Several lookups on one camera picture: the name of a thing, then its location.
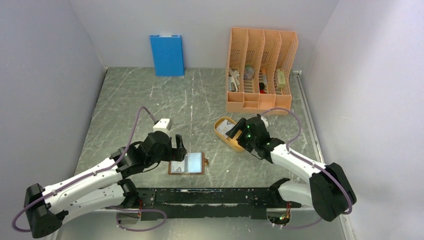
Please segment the white VIP card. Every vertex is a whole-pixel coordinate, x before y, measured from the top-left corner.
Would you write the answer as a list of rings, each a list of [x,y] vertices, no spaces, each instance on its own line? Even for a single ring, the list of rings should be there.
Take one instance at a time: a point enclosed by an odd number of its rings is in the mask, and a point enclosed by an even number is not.
[[[236,124],[231,122],[228,119],[224,119],[218,126],[215,128],[219,134],[221,134],[224,138],[227,138],[227,132],[230,131]]]
[[[169,164],[170,174],[185,174],[187,172],[187,164],[185,161],[171,161]]]

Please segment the brown leather card holder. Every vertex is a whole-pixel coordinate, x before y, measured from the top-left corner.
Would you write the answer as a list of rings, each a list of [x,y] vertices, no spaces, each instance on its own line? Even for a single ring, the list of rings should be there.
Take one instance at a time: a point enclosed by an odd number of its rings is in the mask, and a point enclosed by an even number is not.
[[[170,174],[170,163],[168,165],[168,175],[203,175],[205,167],[209,165],[209,159],[204,152],[189,152],[182,162],[186,163],[186,173]]]

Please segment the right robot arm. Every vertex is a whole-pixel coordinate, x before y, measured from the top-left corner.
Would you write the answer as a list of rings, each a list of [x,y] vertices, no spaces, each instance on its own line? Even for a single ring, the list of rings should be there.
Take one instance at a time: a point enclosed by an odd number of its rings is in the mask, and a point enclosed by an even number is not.
[[[327,222],[352,212],[357,198],[343,168],[337,163],[311,160],[283,140],[271,137],[261,115],[241,118],[225,130],[224,136],[249,153],[255,151],[259,159],[284,167],[304,181],[297,183],[284,178],[274,183],[275,190],[269,199],[275,207],[285,203],[313,207]]]

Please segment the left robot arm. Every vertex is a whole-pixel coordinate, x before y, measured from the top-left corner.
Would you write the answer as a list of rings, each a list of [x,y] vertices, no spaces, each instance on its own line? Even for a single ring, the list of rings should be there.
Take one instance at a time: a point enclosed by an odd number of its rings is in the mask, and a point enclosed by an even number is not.
[[[142,173],[162,161],[181,162],[187,154],[183,138],[174,138],[162,131],[150,132],[145,140],[129,142],[96,166],[62,182],[41,186],[36,183],[26,189],[24,207],[12,220],[25,214],[32,237],[43,238],[58,230],[71,218],[83,215],[89,207],[132,208],[140,202],[137,187],[130,176]]]

